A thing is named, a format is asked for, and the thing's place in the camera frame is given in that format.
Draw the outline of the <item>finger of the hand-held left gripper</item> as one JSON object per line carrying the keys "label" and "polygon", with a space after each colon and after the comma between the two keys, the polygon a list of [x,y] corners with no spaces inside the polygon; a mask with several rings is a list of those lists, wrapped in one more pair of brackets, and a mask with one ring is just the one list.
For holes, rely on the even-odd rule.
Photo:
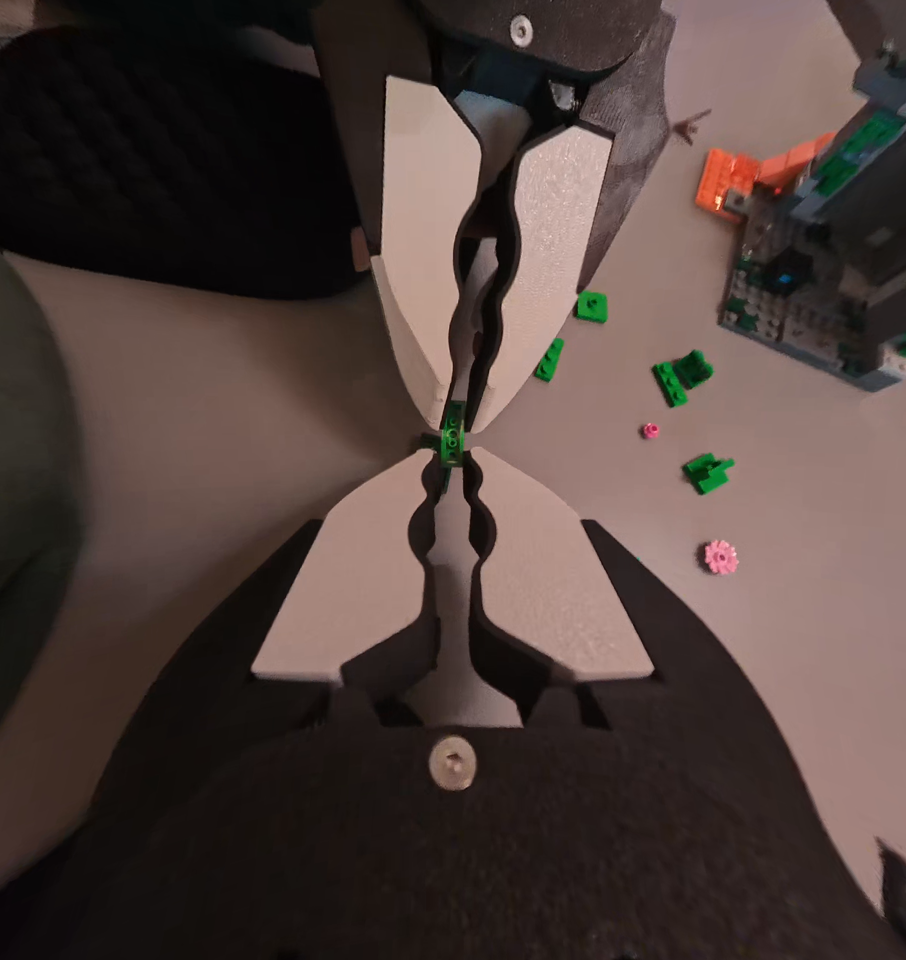
{"label": "finger of the hand-held left gripper", "polygon": [[567,126],[522,150],[510,183],[508,231],[483,305],[486,355],[473,367],[468,430],[513,400],[563,326],[577,294],[612,143]]}
{"label": "finger of the hand-held left gripper", "polygon": [[381,245],[371,264],[400,375],[428,425],[441,423],[454,378],[456,250],[482,159],[480,138],[437,87],[387,77]]}

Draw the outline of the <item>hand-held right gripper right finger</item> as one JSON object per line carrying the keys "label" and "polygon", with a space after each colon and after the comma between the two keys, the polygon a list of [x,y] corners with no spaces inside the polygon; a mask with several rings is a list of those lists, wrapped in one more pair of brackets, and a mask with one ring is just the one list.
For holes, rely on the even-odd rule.
{"label": "hand-held right gripper right finger", "polygon": [[471,573],[468,645],[479,677],[532,713],[549,689],[643,683],[654,665],[579,514],[480,447],[463,463]]}

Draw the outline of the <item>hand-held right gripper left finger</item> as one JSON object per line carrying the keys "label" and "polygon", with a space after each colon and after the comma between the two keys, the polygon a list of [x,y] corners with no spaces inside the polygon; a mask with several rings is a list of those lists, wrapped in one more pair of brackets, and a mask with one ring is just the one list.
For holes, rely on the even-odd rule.
{"label": "hand-held right gripper left finger", "polygon": [[430,552],[441,494],[438,454],[422,448],[341,499],[320,523],[253,675],[379,702],[434,671],[441,628]]}

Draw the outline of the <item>green brick assembly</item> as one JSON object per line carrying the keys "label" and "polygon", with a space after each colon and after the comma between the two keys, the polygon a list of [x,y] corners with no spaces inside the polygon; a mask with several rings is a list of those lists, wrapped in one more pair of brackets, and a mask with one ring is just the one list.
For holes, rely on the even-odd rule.
{"label": "green brick assembly", "polygon": [[438,434],[422,434],[417,445],[419,450],[431,450],[438,454],[442,471],[443,494],[449,489],[452,472],[460,469],[463,464],[466,435],[464,430],[465,410],[465,402],[450,401]]}

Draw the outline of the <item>grey desk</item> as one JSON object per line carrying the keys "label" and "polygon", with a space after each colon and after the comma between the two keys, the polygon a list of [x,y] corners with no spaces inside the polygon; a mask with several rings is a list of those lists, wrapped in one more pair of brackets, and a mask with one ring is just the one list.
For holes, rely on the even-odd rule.
{"label": "grey desk", "polygon": [[[763,157],[855,113],[858,57],[826,2],[676,2],[671,138],[551,384],[479,444],[595,519],[734,655],[865,892],[877,842],[906,858],[906,383],[862,393],[715,323],[730,224],[695,207],[711,146]],[[306,520],[421,430],[375,291],[261,302],[10,254],[47,314],[86,450],[84,551],[56,629],[0,730],[0,888],[79,822],[160,668]],[[651,373],[701,350],[671,409]],[[639,429],[658,424],[644,440]],[[700,495],[682,465],[735,460]],[[739,565],[712,575],[702,546]]]}

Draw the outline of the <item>black padded wrist rest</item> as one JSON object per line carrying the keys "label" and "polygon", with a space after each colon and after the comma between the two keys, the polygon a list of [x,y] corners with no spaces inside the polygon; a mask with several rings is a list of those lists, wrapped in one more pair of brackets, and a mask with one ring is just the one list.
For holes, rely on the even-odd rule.
{"label": "black padded wrist rest", "polygon": [[239,51],[114,29],[0,49],[0,249],[266,300],[354,287],[360,225],[329,98]]}

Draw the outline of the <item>grey brick castle model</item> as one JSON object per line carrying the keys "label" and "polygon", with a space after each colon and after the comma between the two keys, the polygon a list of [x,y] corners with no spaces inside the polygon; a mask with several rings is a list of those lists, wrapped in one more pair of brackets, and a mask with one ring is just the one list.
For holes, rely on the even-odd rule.
{"label": "grey brick castle model", "polygon": [[906,45],[864,55],[853,89],[839,131],[710,150],[696,205],[739,229],[720,326],[877,393],[906,381]]}

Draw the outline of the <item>person's green sweater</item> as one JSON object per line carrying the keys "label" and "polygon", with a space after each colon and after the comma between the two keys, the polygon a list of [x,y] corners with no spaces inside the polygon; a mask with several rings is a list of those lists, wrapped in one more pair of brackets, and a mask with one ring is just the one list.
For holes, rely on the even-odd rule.
{"label": "person's green sweater", "polygon": [[0,727],[66,597],[84,495],[81,431],[59,344],[0,253]]}

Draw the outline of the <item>green bracket with peg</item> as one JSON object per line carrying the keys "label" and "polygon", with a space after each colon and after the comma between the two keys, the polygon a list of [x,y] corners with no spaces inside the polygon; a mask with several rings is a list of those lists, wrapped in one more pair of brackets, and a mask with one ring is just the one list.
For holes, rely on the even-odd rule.
{"label": "green bracket with peg", "polygon": [[729,481],[729,471],[735,464],[732,458],[721,459],[707,452],[684,463],[681,469],[698,494],[705,496]]}

